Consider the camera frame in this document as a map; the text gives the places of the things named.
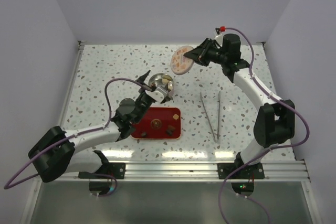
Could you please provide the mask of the round metal tin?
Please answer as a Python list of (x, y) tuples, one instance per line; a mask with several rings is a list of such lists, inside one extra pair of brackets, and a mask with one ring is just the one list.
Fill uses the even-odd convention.
[(174, 94), (174, 88), (172, 91), (169, 91), (168, 90), (168, 84), (171, 83), (173, 84), (173, 86), (175, 86), (175, 83), (174, 83), (174, 80), (172, 78), (172, 80), (170, 80), (169, 83), (167, 84), (163, 84), (162, 83), (162, 76), (164, 75), (164, 73), (157, 73), (157, 74), (154, 74), (150, 79), (149, 79), (149, 82), (148, 82), (148, 85), (150, 86), (151, 84), (155, 84), (156, 87), (162, 87), (162, 88), (165, 88), (167, 91), (168, 91), (168, 96), (172, 97), (172, 95)]

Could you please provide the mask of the tan square Sweet chocolate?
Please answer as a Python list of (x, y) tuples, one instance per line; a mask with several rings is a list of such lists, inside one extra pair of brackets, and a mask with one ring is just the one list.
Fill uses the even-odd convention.
[(162, 76), (162, 78), (163, 78), (163, 79), (166, 79), (166, 80), (172, 80), (172, 77), (169, 76), (169, 75), (166, 75), (166, 74), (164, 74), (164, 75)]

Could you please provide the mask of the round metal tin lid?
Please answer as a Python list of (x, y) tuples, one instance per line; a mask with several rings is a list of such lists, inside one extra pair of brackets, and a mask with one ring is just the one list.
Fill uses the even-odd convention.
[(191, 50), (193, 50), (191, 46), (182, 46), (175, 51), (170, 62), (170, 67), (174, 74), (183, 75), (192, 68), (194, 61), (184, 56)]

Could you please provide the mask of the metal tweezers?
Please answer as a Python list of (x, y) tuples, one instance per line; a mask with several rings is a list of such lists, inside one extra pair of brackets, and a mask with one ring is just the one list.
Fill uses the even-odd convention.
[(201, 104), (202, 104), (202, 107), (203, 107), (203, 110), (204, 110), (204, 113), (205, 113), (205, 118), (207, 119), (207, 122), (208, 122), (208, 125), (209, 125), (209, 128), (210, 128), (213, 140), (214, 140), (215, 143), (217, 143), (219, 141), (219, 131), (220, 131), (220, 124), (221, 124), (220, 123), (221, 122), (221, 117), (220, 117), (221, 92), (219, 91), (218, 95), (217, 95), (218, 106), (217, 106), (217, 129), (216, 129), (216, 133), (213, 129), (212, 123), (211, 123), (209, 115), (207, 113), (207, 109), (206, 109), (206, 106), (205, 106), (205, 103), (204, 103), (204, 100), (203, 100), (203, 95), (202, 95), (201, 92), (199, 94), (200, 94), (199, 98), (200, 98), (200, 101), (201, 101)]

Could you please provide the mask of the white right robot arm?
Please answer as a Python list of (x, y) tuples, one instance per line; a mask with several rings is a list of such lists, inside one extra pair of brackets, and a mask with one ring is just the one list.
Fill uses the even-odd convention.
[(223, 74), (239, 87), (258, 111), (254, 124), (254, 138), (237, 156), (234, 172), (246, 178), (253, 171), (252, 165), (259, 163), (262, 153), (283, 144), (295, 134), (294, 103), (272, 95), (267, 87), (250, 69), (250, 64), (241, 58), (241, 41), (237, 34), (225, 34), (222, 44), (215, 39), (205, 39), (196, 48), (184, 53), (201, 66), (211, 62), (222, 67)]

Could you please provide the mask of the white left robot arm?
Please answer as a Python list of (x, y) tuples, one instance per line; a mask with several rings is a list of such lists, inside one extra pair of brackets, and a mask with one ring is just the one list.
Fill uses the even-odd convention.
[(97, 145), (118, 142), (128, 138), (154, 103), (171, 101), (174, 84), (166, 75), (153, 75), (149, 82), (146, 72), (133, 81), (140, 87), (134, 100), (125, 98), (116, 110), (110, 110), (105, 123), (81, 130), (63, 130), (60, 126), (50, 128), (29, 151), (38, 175), (44, 183), (52, 182), (64, 173), (89, 172), (97, 178), (104, 178), (109, 172), (108, 160), (100, 151), (94, 151), (85, 158), (73, 156)]

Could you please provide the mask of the red rectangular tray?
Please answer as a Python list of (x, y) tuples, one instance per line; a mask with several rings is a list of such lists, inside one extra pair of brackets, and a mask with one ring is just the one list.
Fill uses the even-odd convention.
[[(179, 115), (179, 119), (173, 119), (175, 114)], [(150, 107), (134, 127), (131, 137), (137, 140), (177, 140), (182, 130), (181, 111), (178, 108)], [(173, 134), (168, 135), (166, 130), (171, 130)], [(146, 138), (141, 137), (142, 132), (147, 132)]]

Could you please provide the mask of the black left base bracket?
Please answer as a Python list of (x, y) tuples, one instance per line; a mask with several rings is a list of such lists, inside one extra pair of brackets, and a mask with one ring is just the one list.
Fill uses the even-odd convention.
[(94, 168), (92, 172), (80, 171), (78, 177), (80, 179), (124, 179), (125, 163), (113, 163), (108, 161), (102, 151), (95, 150), (94, 157), (99, 159), (98, 168)]

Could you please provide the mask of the black base bracket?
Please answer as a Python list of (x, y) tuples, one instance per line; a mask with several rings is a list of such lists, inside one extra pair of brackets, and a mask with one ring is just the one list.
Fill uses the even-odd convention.
[(231, 179), (264, 179), (264, 169), (261, 162), (244, 166), (240, 152), (236, 155), (233, 163), (217, 163), (218, 178), (225, 179), (229, 174)]
[(113, 163), (108, 161), (102, 151), (95, 150), (94, 157), (99, 159), (98, 168), (94, 168), (92, 172), (80, 171), (78, 177), (80, 179), (124, 179), (125, 163)]

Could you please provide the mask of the black right base bracket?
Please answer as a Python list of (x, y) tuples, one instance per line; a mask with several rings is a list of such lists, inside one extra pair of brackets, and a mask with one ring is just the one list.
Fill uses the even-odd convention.
[(244, 166), (240, 152), (236, 155), (233, 163), (217, 163), (218, 178), (225, 179), (229, 174), (231, 179), (264, 179), (264, 169), (261, 162)]

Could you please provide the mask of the aluminium mounting rail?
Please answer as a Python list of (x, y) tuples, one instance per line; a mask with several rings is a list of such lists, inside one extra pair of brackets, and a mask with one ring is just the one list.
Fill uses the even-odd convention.
[[(215, 161), (128, 161), (112, 159), (122, 182), (222, 182), (226, 175)], [(233, 182), (308, 182), (304, 161), (265, 161), (253, 175)]]

